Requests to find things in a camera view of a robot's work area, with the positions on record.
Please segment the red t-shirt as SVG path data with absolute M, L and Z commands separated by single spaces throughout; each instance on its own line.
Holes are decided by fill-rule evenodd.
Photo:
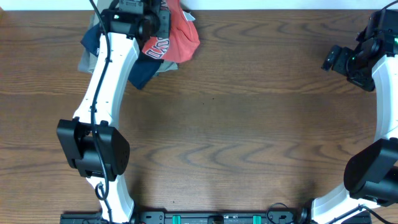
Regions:
M 168 9 L 171 16 L 168 38 L 151 37 L 142 53 L 154 59 L 183 63 L 190 60 L 200 44 L 195 18 L 185 12 L 179 0 L 161 1 L 161 9 Z

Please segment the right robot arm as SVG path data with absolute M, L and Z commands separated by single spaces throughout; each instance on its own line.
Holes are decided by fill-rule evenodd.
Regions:
M 333 46 L 322 69 L 376 92 L 374 141 L 348 161 L 342 184 L 310 201 L 300 223 L 385 223 L 375 209 L 397 203 L 397 11 L 372 13 L 356 41 L 355 49 Z

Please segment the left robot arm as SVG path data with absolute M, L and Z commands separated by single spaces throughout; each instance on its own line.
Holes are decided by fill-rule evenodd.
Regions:
M 57 137 L 69 166 L 94 188 L 102 211 L 64 214 L 60 223 L 135 223 L 124 177 L 130 145 L 118 130 L 119 112 L 143 45 L 169 36 L 170 10 L 165 1 L 112 1 L 95 14 L 99 22 L 88 40 L 96 44 L 96 66 L 73 118 L 58 122 Z

